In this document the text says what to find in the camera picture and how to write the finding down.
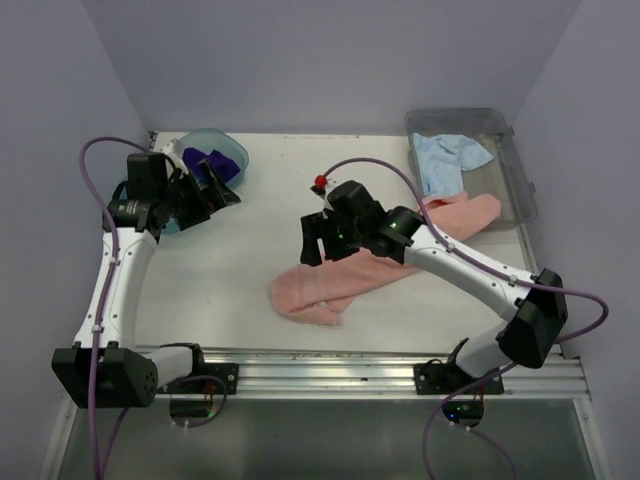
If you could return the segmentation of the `dark purple towel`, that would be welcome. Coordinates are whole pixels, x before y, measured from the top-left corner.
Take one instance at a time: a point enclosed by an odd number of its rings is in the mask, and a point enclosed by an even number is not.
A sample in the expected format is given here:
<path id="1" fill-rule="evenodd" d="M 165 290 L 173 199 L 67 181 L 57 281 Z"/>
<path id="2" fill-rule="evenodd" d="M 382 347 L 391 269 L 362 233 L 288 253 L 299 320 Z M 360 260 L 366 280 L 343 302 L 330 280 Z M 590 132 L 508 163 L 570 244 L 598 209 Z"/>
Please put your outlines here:
<path id="1" fill-rule="evenodd" d="M 204 174 L 199 166 L 201 162 L 205 162 L 225 184 L 241 173 L 239 164 L 218 150 L 206 154 L 196 148 L 187 147 L 183 152 L 183 161 L 198 182 L 204 181 Z"/>

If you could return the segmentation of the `pink towel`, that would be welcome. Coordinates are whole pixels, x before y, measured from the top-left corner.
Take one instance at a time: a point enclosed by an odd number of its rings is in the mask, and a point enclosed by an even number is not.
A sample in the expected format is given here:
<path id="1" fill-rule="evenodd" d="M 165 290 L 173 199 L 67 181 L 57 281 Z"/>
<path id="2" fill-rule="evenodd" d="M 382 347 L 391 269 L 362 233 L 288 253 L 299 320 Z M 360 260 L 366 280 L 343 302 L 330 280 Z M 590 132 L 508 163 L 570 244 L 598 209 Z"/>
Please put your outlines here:
<path id="1" fill-rule="evenodd" d="M 487 228 L 501 214 L 501 202 L 490 194 L 471 198 L 467 193 L 450 197 L 425 197 L 422 204 L 433 223 L 459 241 Z M 275 313 L 302 324 L 336 326 L 353 300 L 399 281 L 416 270 L 368 250 L 317 267 L 297 265 L 270 284 Z"/>

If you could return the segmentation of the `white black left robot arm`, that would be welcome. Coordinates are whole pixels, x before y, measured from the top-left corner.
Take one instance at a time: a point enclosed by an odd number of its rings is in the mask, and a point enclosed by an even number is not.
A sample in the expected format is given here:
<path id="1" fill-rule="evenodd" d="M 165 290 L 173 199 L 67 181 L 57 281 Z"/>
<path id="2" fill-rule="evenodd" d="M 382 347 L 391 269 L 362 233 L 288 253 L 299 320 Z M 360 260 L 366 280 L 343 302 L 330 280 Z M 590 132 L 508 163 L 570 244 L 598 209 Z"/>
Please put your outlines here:
<path id="1" fill-rule="evenodd" d="M 186 230 L 239 201 L 205 160 L 182 169 L 162 153 L 128 156 L 127 176 L 102 217 L 102 260 L 87 315 L 72 345 L 56 349 L 51 362 L 78 407 L 147 407 L 167 385 L 189 393 L 205 386 L 208 369 L 198 344 L 137 352 L 138 306 L 166 225 Z"/>

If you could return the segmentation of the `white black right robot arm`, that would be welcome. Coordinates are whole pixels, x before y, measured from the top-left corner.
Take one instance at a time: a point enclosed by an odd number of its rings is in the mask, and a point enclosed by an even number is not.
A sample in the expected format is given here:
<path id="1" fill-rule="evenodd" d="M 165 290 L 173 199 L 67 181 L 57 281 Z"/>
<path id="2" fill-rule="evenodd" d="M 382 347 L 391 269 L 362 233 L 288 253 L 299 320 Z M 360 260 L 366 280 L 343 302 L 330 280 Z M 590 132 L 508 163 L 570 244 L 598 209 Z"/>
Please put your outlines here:
<path id="1" fill-rule="evenodd" d="M 425 367 L 423 374 L 431 384 L 464 393 L 481 377 L 510 363 L 530 369 L 543 366 L 567 319 L 558 274 L 545 269 L 534 275 L 502 265 L 498 275 L 491 275 L 482 268 L 497 267 L 497 262 L 429 228 L 413 210 L 384 209 L 356 181 L 338 184 L 319 176 L 311 189 L 324 206 L 301 219 L 302 264 L 317 270 L 322 263 L 369 252 L 394 266 L 440 277 L 503 320 L 501 326 L 461 340 L 446 362 Z"/>

